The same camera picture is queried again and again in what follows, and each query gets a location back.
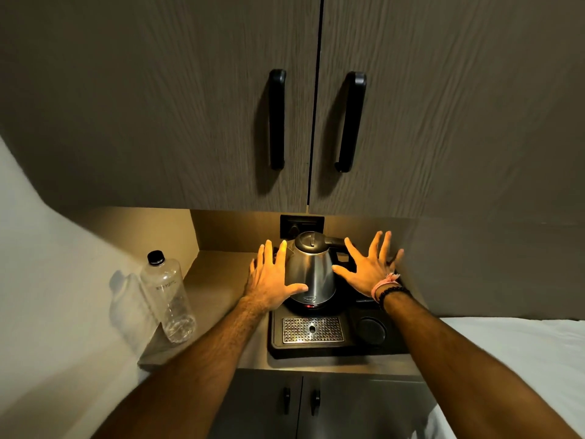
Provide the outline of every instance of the power outlet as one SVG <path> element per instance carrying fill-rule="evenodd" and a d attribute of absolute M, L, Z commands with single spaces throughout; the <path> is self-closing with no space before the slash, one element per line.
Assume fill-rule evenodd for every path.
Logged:
<path fill-rule="evenodd" d="M 280 238 L 291 240 L 305 231 L 317 231 L 323 234 L 325 216 L 286 215 L 280 216 Z"/>

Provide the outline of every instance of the kettle handle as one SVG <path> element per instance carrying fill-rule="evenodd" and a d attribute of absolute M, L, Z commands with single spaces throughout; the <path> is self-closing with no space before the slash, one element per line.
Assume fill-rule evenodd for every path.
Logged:
<path fill-rule="evenodd" d="M 343 241 L 343 239 L 340 239 L 339 237 L 325 237 L 325 243 L 329 248 L 344 251 L 349 254 L 349 252 L 347 251 L 347 247 L 345 246 L 345 242 Z"/>

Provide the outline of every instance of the white bedsheet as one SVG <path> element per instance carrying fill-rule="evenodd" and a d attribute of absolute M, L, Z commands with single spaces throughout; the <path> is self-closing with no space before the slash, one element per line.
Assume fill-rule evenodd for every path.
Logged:
<path fill-rule="evenodd" d="M 456 317 L 444 322 L 514 370 L 585 437 L 585 321 Z M 426 436 L 455 438 L 439 406 Z"/>

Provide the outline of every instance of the kettle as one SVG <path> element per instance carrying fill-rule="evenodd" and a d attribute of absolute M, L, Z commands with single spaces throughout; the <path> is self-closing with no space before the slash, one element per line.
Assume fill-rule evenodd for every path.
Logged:
<path fill-rule="evenodd" d="M 307 231 L 293 241 L 287 241 L 284 283 L 304 283 L 308 291 L 290 296 L 311 308 L 327 302 L 335 294 L 332 252 L 347 253 L 343 239 L 326 237 L 320 232 Z"/>

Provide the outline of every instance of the metal grate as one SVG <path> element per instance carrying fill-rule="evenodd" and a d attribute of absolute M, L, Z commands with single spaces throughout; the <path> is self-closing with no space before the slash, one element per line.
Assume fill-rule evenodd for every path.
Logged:
<path fill-rule="evenodd" d="M 312 344 L 314 342 L 343 342 L 338 317 L 285 317 L 282 319 L 282 342 Z"/>

